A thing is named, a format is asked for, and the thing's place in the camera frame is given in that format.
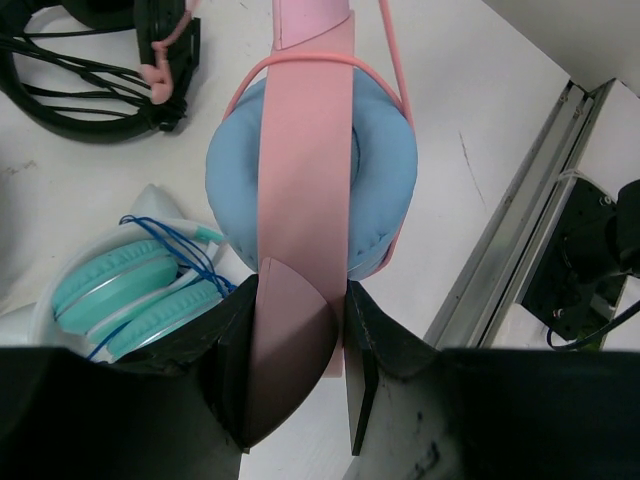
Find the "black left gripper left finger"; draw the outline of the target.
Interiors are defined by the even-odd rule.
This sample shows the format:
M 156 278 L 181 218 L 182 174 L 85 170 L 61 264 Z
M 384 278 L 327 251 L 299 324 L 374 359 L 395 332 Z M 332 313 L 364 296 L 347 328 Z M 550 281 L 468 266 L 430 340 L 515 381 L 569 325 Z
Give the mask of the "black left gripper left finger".
M 235 479 L 258 279 L 113 365 L 1 351 L 5 479 Z

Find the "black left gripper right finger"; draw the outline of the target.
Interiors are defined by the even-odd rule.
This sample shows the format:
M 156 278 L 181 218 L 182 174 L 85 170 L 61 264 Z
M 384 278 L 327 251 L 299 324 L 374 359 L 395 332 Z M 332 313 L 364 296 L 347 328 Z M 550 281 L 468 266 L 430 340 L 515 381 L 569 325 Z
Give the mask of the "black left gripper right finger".
M 345 297 L 350 479 L 635 479 L 639 357 L 436 350 Z

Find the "pink and blue cat-ear headphones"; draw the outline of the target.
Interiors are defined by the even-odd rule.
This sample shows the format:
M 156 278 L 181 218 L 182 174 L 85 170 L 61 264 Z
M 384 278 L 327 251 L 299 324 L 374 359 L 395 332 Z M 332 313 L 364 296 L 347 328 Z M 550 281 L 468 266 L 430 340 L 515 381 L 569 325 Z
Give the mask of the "pink and blue cat-ear headphones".
M 215 348 L 214 404 L 244 449 L 342 370 L 347 284 L 389 261 L 417 176 L 406 82 L 354 54 L 346 1 L 277 1 L 273 46 L 207 154 L 216 220 L 254 276 L 212 313 L 136 349 L 173 366 Z

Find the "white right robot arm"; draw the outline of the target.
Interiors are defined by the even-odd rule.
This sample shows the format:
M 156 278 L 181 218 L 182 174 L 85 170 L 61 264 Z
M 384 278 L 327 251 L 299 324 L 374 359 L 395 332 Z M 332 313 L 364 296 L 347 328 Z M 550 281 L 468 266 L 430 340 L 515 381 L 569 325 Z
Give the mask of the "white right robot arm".
M 630 277 L 639 276 L 639 182 L 616 198 L 578 171 L 521 305 L 546 327 L 556 351 L 598 350 L 606 335 L 639 313 L 617 307 Z

